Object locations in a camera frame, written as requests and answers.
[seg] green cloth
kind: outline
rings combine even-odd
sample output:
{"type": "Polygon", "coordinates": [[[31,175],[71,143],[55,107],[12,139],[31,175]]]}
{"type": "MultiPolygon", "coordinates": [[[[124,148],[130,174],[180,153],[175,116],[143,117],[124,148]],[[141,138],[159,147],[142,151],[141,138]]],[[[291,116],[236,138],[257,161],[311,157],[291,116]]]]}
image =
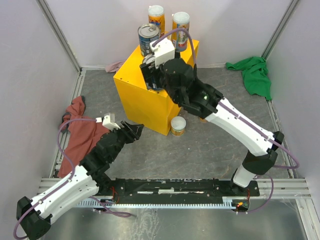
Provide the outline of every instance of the green cloth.
{"type": "Polygon", "coordinates": [[[225,67],[228,70],[242,70],[244,86],[249,94],[258,94],[267,100],[271,100],[271,81],[267,77],[267,63],[263,57],[253,56],[235,64],[227,62],[225,67]]]}

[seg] brown cloth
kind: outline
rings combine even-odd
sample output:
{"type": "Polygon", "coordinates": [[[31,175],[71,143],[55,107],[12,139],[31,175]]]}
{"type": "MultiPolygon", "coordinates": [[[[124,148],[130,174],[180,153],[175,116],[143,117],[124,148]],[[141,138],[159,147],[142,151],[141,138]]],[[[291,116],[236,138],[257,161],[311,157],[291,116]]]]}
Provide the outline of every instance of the brown cloth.
{"type": "MultiPolygon", "coordinates": [[[[85,98],[78,96],[72,100],[70,106],[65,110],[62,117],[62,123],[72,119],[90,119],[88,116],[83,116],[86,109],[85,98]]],[[[71,159],[74,166],[87,155],[91,149],[96,146],[103,134],[109,133],[109,129],[102,126],[102,123],[94,121],[73,121],[65,131],[70,132],[70,138],[65,154],[71,159]]],[[[68,160],[64,157],[58,177],[63,178],[71,172],[72,168],[68,160]]]]}

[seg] gray mat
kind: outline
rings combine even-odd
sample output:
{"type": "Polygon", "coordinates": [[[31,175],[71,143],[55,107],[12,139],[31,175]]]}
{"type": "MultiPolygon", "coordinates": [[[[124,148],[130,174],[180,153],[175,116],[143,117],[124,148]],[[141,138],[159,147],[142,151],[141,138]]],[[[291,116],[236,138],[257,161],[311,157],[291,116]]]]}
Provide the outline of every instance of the gray mat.
{"type": "MultiPolygon", "coordinates": [[[[87,70],[81,91],[85,96],[85,115],[96,118],[115,113],[117,122],[127,120],[113,73],[87,70]]],[[[224,68],[200,68],[198,77],[217,88],[244,115],[261,127],[274,131],[264,97],[249,95],[241,72],[224,68]]],[[[124,146],[107,174],[114,178],[231,178],[247,154],[247,148],[212,123],[202,123],[184,110],[186,132],[164,136],[144,128],[140,140],[124,146]]],[[[276,164],[284,164],[283,155],[276,164]]],[[[288,178],[283,169],[271,169],[274,178],[288,178]]]]}

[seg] gray floor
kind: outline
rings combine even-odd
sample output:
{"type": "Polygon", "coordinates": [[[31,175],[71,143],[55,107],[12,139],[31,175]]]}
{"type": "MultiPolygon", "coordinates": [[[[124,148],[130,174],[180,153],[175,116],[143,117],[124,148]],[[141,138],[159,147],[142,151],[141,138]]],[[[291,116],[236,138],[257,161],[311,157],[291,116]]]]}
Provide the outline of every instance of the gray floor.
{"type": "MultiPolygon", "coordinates": [[[[251,200],[253,208],[261,200],[251,200]]],[[[307,240],[293,199],[273,200],[259,212],[236,215],[221,209],[119,209],[129,218],[73,208],[44,240],[307,240]]]]}
{"type": "MultiPolygon", "coordinates": [[[[85,115],[96,118],[115,113],[117,122],[127,120],[113,80],[113,73],[87,70],[81,95],[86,99],[85,115]]],[[[249,95],[241,72],[224,68],[203,68],[198,77],[211,84],[244,115],[261,127],[274,131],[264,97],[249,95]]],[[[164,136],[145,128],[140,140],[126,145],[107,174],[112,178],[231,178],[242,163],[247,149],[224,130],[181,110],[186,132],[176,137],[164,136]]],[[[279,151],[278,165],[284,164],[279,151]]],[[[274,178],[288,178],[288,172],[271,169],[274,178]]]]}

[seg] yellow box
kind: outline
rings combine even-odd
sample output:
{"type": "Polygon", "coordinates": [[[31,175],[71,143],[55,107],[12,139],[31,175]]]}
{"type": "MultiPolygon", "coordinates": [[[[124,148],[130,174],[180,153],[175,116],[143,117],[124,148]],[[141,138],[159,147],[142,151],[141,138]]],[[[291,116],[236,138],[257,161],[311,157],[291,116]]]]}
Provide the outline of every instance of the yellow box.
{"type": "MultiPolygon", "coordinates": [[[[199,41],[192,42],[197,54],[199,41]]],[[[181,57],[189,65],[194,65],[190,43],[187,49],[181,52],[181,57]]],[[[171,119],[178,115],[180,107],[172,102],[165,90],[147,89],[139,67],[143,59],[138,46],[114,75],[114,83],[129,120],[167,135],[171,119]]]]}

